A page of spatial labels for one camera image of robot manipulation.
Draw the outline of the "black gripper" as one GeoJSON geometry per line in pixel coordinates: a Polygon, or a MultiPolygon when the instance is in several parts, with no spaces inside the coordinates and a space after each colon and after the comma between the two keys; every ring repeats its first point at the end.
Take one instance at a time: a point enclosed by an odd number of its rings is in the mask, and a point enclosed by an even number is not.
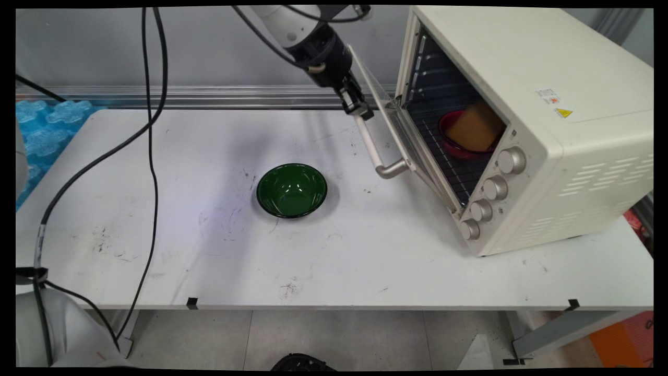
{"type": "Polygon", "coordinates": [[[290,55],[319,87],[331,88],[341,98],[342,107],[349,116],[363,121],[374,117],[360,85],[351,73],[352,55],[333,29],[313,29],[305,33],[290,33],[290,55]]]}

